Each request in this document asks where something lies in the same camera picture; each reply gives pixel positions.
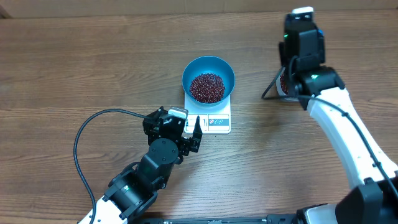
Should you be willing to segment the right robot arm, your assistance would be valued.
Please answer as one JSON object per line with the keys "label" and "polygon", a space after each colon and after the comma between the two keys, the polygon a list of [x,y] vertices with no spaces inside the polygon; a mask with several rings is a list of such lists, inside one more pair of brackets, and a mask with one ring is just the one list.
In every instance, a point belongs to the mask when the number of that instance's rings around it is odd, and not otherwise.
{"label": "right robot arm", "polygon": [[397,164],[358,116],[338,73],[325,66],[324,35],[312,7],[286,15],[279,53],[285,97],[298,99],[322,128],[351,189],[337,204],[298,210],[297,223],[397,223]]}

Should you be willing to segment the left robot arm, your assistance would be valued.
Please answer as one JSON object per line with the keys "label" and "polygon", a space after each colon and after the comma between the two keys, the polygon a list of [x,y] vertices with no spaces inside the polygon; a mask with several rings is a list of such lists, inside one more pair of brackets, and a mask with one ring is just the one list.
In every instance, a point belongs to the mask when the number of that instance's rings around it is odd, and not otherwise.
{"label": "left robot arm", "polygon": [[174,166],[190,152],[198,152],[203,134],[200,122],[195,122],[191,137],[183,136],[188,110],[160,107],[141,118],[148,152],[114,177],[99,200],[88,192],[92,209],[82,223],[133,222],[156,201],[158,190],[166,188]]}

